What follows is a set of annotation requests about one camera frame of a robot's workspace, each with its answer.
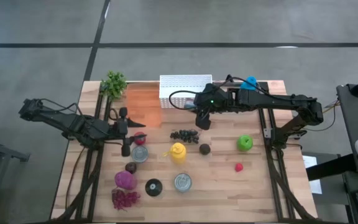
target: blue clamp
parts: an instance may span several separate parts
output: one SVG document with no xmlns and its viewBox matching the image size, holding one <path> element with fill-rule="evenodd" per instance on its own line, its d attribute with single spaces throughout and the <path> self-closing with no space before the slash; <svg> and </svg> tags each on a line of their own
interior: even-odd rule
<svg viewBox="0 0 358 224">
<path fill-rule="evenodd" d="M 252 85 L 246 83 L 246 82 L 243 82 L 240 86 L 240 89 L 244 89 L 244 90 L 255 90 L 255 86 L 257 86 L 257 82 L 256 82 L 256 78 L 255 77 L 248 77 L 247 78 L 247 81 L 249 83 L 251 83 Z"/>
</svg>

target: bunch of grapes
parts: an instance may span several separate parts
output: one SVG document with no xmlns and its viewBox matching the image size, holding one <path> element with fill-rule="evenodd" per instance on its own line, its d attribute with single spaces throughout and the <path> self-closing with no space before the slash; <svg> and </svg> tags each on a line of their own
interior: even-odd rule
<svg viewBox="0 0 358 224">
<path fill-rule="evenodd" d="M 111 200 L 114 204 L 114 208 L 117 210 L 125 210 L 124 208 L 131 207 L 139 198 L 140 195 L 137 192 L 128 192 L 125 194 L 125 192 L 119 189 L 111 191 Z"/>
</svg>

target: tabletop robot setup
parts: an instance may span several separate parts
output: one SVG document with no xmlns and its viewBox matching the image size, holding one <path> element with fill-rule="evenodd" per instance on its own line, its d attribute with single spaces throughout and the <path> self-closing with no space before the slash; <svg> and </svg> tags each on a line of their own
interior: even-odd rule
<svg viewBox="0 0 358 224">
<path fill-rule="evenodd" d="M 304 223 L 305 220 L 308 220 L 308 223 L 324 223 L 310 215 L 291 192 L 288 186 L 285 166 L 283 165 L 283 156 L 281 153 L 278 153 L 286 148 L 288 138 L 299 139 L 302 135 L 306 134 L 306 131 L 303 129 L 305 126 L 316 126 L 323 122 L 322 106 L 317 102 L 316 98 L 310 98 L 305 95 L 271 95 L 268 89 L 267 83 L 259 83 L 254 77 L 249 77 L 245 80 L 228 75 L 225 82 L 208 83 L 201 92 L 191 92 L 188 90 L 174 91 L 169 96 L 169 102 L 178 110 L 188 110 L 190 111 L 189 113 L 194 113 L 196 126 L 204 131 L 208 131 L 211 126 L 210 114 L 242 113 L 258 110 L 278 221 Z M 195 94 L 193 103 L 190 106 L 186 105 L 185 107 L 180 108 L 172 102 L 171 97 L 181 92 Z M 65 138 L 76 139 L 83 147 L 90 149 L 86 158 L 83 180 L 78 195 L 72 200 L 71 204 L 62 215 L 58 218 L 49 220 L 48 222 L 81 223 L 92 220 L 99 173 L 101 170 L 101 158 L 103 156 L 103 147 L 105 144 L 120 144 L 122 145 L 121 156 L 132 156 L 133 158 L 133 162 L 128 163 L 125 166 L 125 170 L 118 172 L 114 178 L 116 188 L 111 189 L 114 208 L 118 210 L 130 210 L 133 203 L 142 200 L 139 198 L 139 193 L 131 192 L 137 185 L 133 173 L 136 172 L 139 164 L 147 160 L 149 155 L 148 152 L 153 149 L 147 149 L 144 146 L 147 141 L 147 133 L 139 132 L 131 137 L 127 137 L 127 134 L 128 128 L 141 128 L 144 127 L 144 125 L 136 123 L 130 118 L 126 118 L 128 114 L 127 108 L 121 108 L 119 113 L 116 113 L 116 111 L 112 109 L 114 110 L 116 117 L 113 118 L 114 123 L 109 124 L 109 114 L 112 104 L 112 101 L 109 99 L 106 103 L 104 118 L 99 119 L 103 101 L 103 95 L 100 94 L 98 96 L 95 116 L 83 115 L 76 103 L 68 107 L 55 103 L 61 108 L 51 109 L 44 105 L 46 101 L 54 103 L 46 99 L 25 100 L 24 106 L 19 112 L 21 118 L 27 121 L 47 123 L 54 128 L 61 130 L 62 136 Z M 72 106 L 76 106 L 76 109 L 78 110 L 77 113 L 70 109 Z M 268 117 L 272 124 L 271 128 L 267 128 L 264 109 L 267 109 L 268 111 Z M 291 119 L 287 124 L 278 128 L 275 126 L 273 109 L 292 110 L 296 111 L 298 115 Z M 66 110 L 71 110 L 72 113 L 63 113 Z M 214 150 L 213 147 L 210 147 L 208 144 L 203 144 L 199 138 L 199 132 L 194 129 L 173 129 L 170 138 L 174 144 L 170 149 L 167 149 L 168 152 L 164 156 L 170 156 L 172 162 L 176 164 L 186 162 L 186 147 L 184 145 L 186 142 L 189 144 L 200 143 L 200 153 L 202 155 L 207 155 Z M 112 140 L 120 140 L 122 141 L 122 144 L 119 142 L 109 142 Z M 135 142 L 137 146 L 133 148 L 131 153 L 131 144 L 133 142 Z M 249 136 L 241 136 L 237 141 L 237 145 L 240 151 L 248 151 L 252 147 L 252 138 Z M 277 152 L 279 171 L 276 169 L 273 161 L 273 149 Z M 97 158 L 94 168 L 90 172 L 93 151 L 97 152 Z M 237 172 L 242 170 L 241 164 L 236 164 L 236 167 L 233 168 Z M 191 190 L 191 177 L 188 174 L 178 173 L 172 182 L 179 192 L 185 194 L 185 192 Z M 283 217 L 277 185 L 280 186 L 285 195 L 288 218 Z M 83 218 L 82 209 L 84 198 L 91 186 L 90 209 L 87 218 Z M 163 185 L 161 181 L 158 180 L 158 177 L 155 177 L 147 181 L 144 190 L 149 196 L 155 197 L 163 191 Z M 296 219 L 294 209 L 299 214 L 301 220 Z"/>
</svg>

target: yellow mustard bottle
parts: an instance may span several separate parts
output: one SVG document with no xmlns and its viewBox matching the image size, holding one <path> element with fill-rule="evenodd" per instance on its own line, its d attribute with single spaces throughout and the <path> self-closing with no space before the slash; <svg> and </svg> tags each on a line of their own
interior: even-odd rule
<svg viewBox="0 0 358 224">
<path fill-rule="evenodd" d="M 171 147 L 170 154 L 174 163 L 182 164 L 186 160 L 186 147 L 177 142 Z"/>
</svg>

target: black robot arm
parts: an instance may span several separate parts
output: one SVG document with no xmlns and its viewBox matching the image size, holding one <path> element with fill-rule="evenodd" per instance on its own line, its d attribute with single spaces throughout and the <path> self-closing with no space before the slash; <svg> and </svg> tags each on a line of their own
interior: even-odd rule
<svg viewBox="0 0 358 224">
<path fill-rule="evenodd" d="M 135 123 L 126 118 L 126 108 L 120 109 L 120 117 L 116 119 L 114 124 L 95 119 L 89 115 L 83 115 L 80 110 L 80 114 L 62 113 L 62 111 L 68 108 L 70 106 L 60 110 L 53 110 L 45 106 L 40 99 L 26 99 L 19 114 L 24 120 L 49 124 L 63 131 L 62 136 L 65 138 L 74 137 L 81 145 L 90 149 L 98 149 L 107 140 L 122 140 L 122 156 L 130 155 L 129 146 L 135 139 L 135 137 L 126 138 L 128 133 L 127 128 L 144 127 L 143 124 Z"/>
<path fill-rule="evenodd" d="M 270 95 L 242 88 L 228 88 L 224 91 L 209 83 L 201 93 L 196 94 L 194 105 L 196 125 L 203 130 L 208 130 L 211 125 L 210 113 L 238 113 L 260 108 L 297 111 L 298 115 L 286 125 L 271 130 L 272 144 L 279 148 L 285 147 L 289 136 L 306 134 L 306 131 L 301 130 L 305 126 L 323 122 L 321 104 L 316 98 L 308 98 L 305 95 Z"/>
</svg>

